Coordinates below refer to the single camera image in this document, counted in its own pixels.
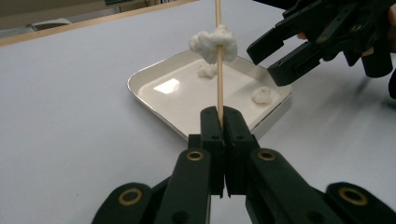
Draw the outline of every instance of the cotton ball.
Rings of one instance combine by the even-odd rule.
[[[260,87],[251,94],[251,99],[256,104],[269,104],[273,99],[271,89],[268,87]]]
[[[215,64],[208,64],[201,67],[198,77],[214,77],[218,74],[218,67]]]
[[[233,33],[223,24],[213,34],[201,31],[194,35],[189,43],[193,52],[199,53],[207,63],[216,63],[218,45],[222,45],[223,60],[230,62],[236,58],[237,45]]]

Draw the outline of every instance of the wooden skewer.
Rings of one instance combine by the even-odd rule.
[[[221,25],[220,0],[216,0],[216,26]],[[222,76],[222,45],[218,45],[218,115],[223,129],[223,76]]]

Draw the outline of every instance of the white surface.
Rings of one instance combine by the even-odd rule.
[[[214,2],[155,11],[0,48],[0,223],[90,223],[114,188],[154,186],[186,142],[126,88],[129,76],[215,27]],[[281,20],[253,1],[223,0],[239,56]],[[271,64],[301,41],[262,65]],[[340,55],[293,84],[291,108],[259,141],[313,187],[347,181],[396,210],[396,104],[389,77],[367,79]],[[244,200],[215,199],[212,223],[249,223]]]
[[[145,68],[131,76],[128,88],[160,119],[187,139],[199,133],[200,112],[217,105],[217,77],[199,77],[207,62],[190,50]],[[253,131],[279,107],[291,93],[291,87],[278,87],[267,70],[237,57],[223,64],[224,105],[239,110]],[[271,88],[273,100],[256,104],[251,94],[261,87]]]

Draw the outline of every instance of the table surface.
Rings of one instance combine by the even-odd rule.
[[[214,30],[213,1],[178,2],[2,42],[0,223],[90,223],[116,187],[153,187],[172,173],[187,143],[126,82],[188,49],[197,32]],[[248,45],[282,20],[281,12],[222,1],[239,56],[249,60]],[[261,65],[301,43],[292,38]],[[388,81],[367,78],[341,54],[293,83],[289,110],[259,142],[317,189],[346,181],[396,210],[396,103]],[[244,197],[213,198],[211,222],[249,223]]]

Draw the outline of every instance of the white tray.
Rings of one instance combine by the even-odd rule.
[[[185,139],[200,133],[200,112],[217,105],[217,77],[198,77],[207,63],[184,51],[133,74],[128,89],[155,115]],[[278,87],[267,70],[237,57],[223,63],[224,105],[239,110],[251,131],[291,95],[291,86]],[[258,105],[251,94],[259,87],[274,90],[271,104]]]

